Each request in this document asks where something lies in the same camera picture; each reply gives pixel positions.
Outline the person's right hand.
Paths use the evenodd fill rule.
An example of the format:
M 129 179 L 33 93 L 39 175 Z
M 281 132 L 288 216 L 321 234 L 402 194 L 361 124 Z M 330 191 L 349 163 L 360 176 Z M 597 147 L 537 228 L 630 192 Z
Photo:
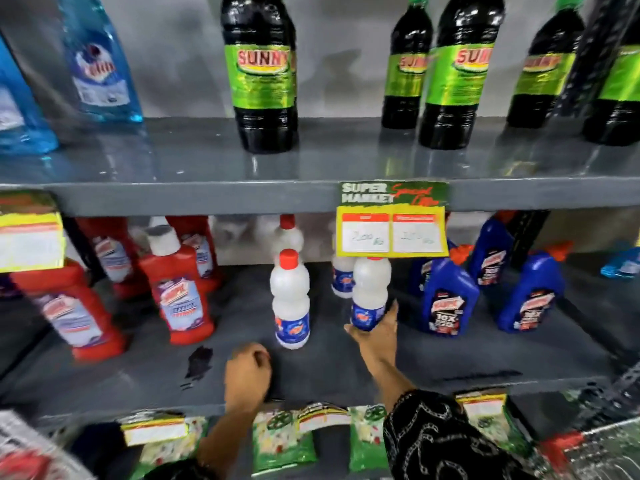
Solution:
M 374 379 L 396 366 L 398 302 L 394 300 L 380 322 L 369 332 L 364 346 L 358 346 L 365 366 Z

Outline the person's left hand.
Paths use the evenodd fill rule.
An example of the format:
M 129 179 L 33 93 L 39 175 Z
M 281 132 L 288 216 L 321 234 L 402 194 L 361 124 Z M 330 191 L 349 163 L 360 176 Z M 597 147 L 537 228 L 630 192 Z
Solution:
M 225 411 L 242 404 L 262 407 L 271 384 L 271 376 L 229 376 L 229 360 L 225 367 Z

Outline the white bottle blue label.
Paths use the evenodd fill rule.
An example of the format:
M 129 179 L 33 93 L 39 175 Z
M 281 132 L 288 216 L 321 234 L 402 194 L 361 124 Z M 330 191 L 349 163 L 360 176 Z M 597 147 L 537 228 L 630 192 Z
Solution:
M 385 314 L 392 267 L 386 257 L 357 257 L 353 270 L 351 324 L 373 330 Z
M 353 296 L 354 278 L 353 272 L 356 257 L 340 257 L 337 255 L 337 238 L 332 233 L 332 291 L 343 299 L 350 299 Z

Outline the person's right forearm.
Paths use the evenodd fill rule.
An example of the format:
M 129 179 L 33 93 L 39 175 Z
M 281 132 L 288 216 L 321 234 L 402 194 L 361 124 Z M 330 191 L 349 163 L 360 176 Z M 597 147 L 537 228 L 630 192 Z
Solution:
M 367 368 L 387 410 L 383 439 L 394 480 L 537 480 L 450 396 L 414 387 L 384 360 Z

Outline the person's left forearm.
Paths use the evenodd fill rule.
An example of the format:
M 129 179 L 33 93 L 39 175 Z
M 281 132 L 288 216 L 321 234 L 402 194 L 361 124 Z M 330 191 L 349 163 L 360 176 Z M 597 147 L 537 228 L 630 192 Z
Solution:
M 226 480 L 261 406 L 229 407 L 200 441 L 196 462 L 211 480 Z

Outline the blue cleaner bottle orange cap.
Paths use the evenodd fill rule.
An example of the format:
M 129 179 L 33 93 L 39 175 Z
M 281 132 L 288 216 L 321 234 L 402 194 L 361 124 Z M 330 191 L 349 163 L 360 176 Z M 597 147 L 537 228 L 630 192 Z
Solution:
M 473 250 L 473 245 L 461 244 L 447 257 L 432 259 L 417 322 L 419 331 L 439 337 L 459 337 L 466 331 L 479 298 L 478 285 L 463 267 Z
M 557 298 L 564 296 L 561 263 L 573 248 L 573 241 L 552 244 L 530 252 L 519 280 L 508 293 L 497 315 L 498 329 L 508 333 L 532 331 L 539 327 Z
M 499 210 L 481 227 L 467 270 L 480 288 L 498 284 L 515 242 L 508 225 L 516 210 Z
M 439 257 L 412 258 L 408 275 L 407 292 L 418 299 L 424 298 L 424 291 L 431 277 L 433 261 Z

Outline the small yellow shelf tag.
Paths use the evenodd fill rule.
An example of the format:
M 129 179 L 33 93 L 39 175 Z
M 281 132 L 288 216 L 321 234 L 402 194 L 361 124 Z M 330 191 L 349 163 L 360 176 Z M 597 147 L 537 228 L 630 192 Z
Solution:
M 310 403 L 300 409 L 296 428 L 301 435 L 333 426 L 350 426 L 351 415 L 347 408 L 332 403 Z
M 117 422 L 128 447 L 176 440 L 189 433 L 186 417 L 174 411 L 139 411 Z
M 455 400 L 463 407 L 468 418 L 500 416 L 507 398 L 508 391 L 505 388 L 473 390 L 455 395 Z

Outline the red cleaner bottle white cap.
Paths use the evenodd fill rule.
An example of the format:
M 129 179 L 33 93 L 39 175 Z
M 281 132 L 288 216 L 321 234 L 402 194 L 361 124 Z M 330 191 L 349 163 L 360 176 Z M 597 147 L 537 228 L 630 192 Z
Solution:
M 170 342 L 187 346 L 204 341 L 215 330 L 206 286 L 194 247 L 183 243 L 170 225 L 146 228 L 149 252 L 140 268 L 169 332 Z

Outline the green snack packet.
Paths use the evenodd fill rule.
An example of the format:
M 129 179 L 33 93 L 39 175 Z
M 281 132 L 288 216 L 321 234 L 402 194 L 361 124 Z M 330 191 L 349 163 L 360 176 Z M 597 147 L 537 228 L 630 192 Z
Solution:
M 532 453 L 532 446 L 516 426 L 508 412 L 496 417 L 468 418 L 471 425 L 487 439 L 505 451 L 520 457 L 528 458 Z
M 311 433 L 299 428 L 299 410 L 261 411 L 252 424 L 252 478 L 317 461 Z
M 156 467 L 187 460 L 195 455 L 196 448 L 204 437 L 209 421 L 205 417 L 187 417 L 189 433 L 186 437 L 140 445 L 141 451 L 137 464 L 133 467 L 129 480 L 142 480 Z
M 387 411 L 383 404 L 350 406 L 349 471 L 387 470 L 388 459 L 383 437 Z

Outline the yellow green price tag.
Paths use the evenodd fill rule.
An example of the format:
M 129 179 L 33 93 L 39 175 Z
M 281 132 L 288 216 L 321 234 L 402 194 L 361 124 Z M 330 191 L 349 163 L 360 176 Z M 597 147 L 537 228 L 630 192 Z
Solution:
M 340 257 L 440 258 L 449 255 L 446 182 L 342 182 L 335 218 Z
M 62 268 L 66 240 L 52 195 L 0 191 L 0 274 Z

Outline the white red printed packet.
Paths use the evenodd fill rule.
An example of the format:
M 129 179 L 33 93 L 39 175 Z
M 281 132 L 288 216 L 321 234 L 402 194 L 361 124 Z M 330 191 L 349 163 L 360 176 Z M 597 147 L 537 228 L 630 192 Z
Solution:
M 0 480 L 97 480 L 16 412 L 0 410 Z

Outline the dark bottle green label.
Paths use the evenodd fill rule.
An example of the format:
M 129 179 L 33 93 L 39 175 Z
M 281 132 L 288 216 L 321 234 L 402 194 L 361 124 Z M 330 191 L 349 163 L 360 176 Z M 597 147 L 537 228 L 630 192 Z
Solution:
M 555 14 L 537 31 L 516 82 L 508 127 L 542 128 L 553 113 L 586 28 L 583 1 L 556 0 Z
M 231 103 L 244 149 L 292 149 L 296 132 L 294 33 L 283 0 L 222 0 Z
M 472 134 L 504 0 L 450 0 L 431 51 L 419 143 L 432 150 L 465 148 Z
M 416 128 L 420 114 L 433 24 L 428 0 L 408 0 L 390 36 L 381 125 L 396 130 Z
M 640 7 L 621 39 L 582 135 L 605 146 L 640 142 Z

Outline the light blue bottle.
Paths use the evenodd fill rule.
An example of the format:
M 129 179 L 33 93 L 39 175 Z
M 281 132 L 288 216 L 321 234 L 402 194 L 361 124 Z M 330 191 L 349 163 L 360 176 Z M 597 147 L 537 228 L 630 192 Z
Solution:
M 640 275 L 640 246 L 615 254 L 600 270 L 610 279 L 633 279 Z

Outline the clear blue liquid bottle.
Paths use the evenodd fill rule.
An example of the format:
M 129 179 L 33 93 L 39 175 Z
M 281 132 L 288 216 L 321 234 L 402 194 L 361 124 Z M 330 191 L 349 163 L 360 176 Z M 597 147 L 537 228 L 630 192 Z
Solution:
M 124 49 L 101 0 L 57 0 L 63 48 L 79 109 L 98 123 L 141 123 Z
M 46 155 L 59 145 L 0 32 L 0 155 Z

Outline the black perforated shelf upright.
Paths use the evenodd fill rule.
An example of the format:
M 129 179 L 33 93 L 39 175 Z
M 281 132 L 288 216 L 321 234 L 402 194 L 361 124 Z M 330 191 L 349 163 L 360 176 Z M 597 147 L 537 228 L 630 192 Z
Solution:
M 577 56 L 553 117 L 580 118 L 595 101 L 640 0 L 594 0 Z

